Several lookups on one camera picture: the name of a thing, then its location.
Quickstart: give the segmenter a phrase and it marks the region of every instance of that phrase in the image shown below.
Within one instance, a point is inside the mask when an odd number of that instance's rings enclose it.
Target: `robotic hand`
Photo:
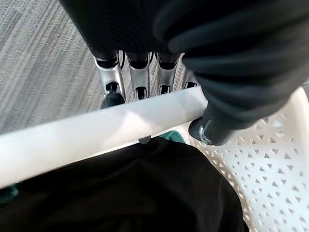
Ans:
[[[275,113],[308,77],[306,0],[60,1],[99,59],[185,53],[209,102],[189,132],[210,145]]]

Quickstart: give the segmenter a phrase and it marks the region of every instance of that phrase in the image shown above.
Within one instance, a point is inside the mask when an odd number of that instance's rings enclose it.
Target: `triangular holes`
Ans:
[[[282,124],[278,119],[275,119],[275,120],[274,120],[274,123],[273,123],[273,126],[274,126],[274,127],[282,127],[283,124]]]
[[[276,135],[281,139],[284,137],[284,134],[284,132],[276,132]]]
[[[306,223],[305,219],[303,217],[300,217],[299,220],[301,220],[302,222]]]
[[[269,139],[269,143],[270,143],[270,144],[275,144],[276,141],[275,141],[273,138],[270,138],[270,139]]]
[[[292,188],[294,191],[299,192],[298,188],[296,186],[293,186]]]
[[[287,160],[290,160],[290,159],[291,159],[291,157],[290,157],[287,153],[285,153],[284,158],[287,159]]]
[[[279,149],[272,149],[272,152],[278,154]]]
[[[285,199],[285,202],[287,202],[288,204],[292,204],[292,202],[290,201],[290,199]]]

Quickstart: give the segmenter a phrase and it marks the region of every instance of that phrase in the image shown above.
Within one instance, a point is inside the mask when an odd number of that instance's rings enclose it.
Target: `black rubber tip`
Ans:
[[[111,92],[102,102],[101,109],[106,109],[112,106],[124,104],[125,100],[120,93]]]

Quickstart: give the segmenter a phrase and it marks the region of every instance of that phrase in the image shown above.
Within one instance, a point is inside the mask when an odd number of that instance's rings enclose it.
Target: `black sleeve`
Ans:
[[[308,28],[306,0],[177,0],[154,21],[209,101],[201,124],[233,130],[275,113],[308,77]]]

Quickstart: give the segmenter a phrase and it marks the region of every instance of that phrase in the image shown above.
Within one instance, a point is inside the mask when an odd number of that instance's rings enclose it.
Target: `floor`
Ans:
[[[100,109],[98,69],[57,0],[0,1],[0,64],[0,134]],[[155,58],[150,70],[154,94]],[[123,77],[133,101],[127,62]]]

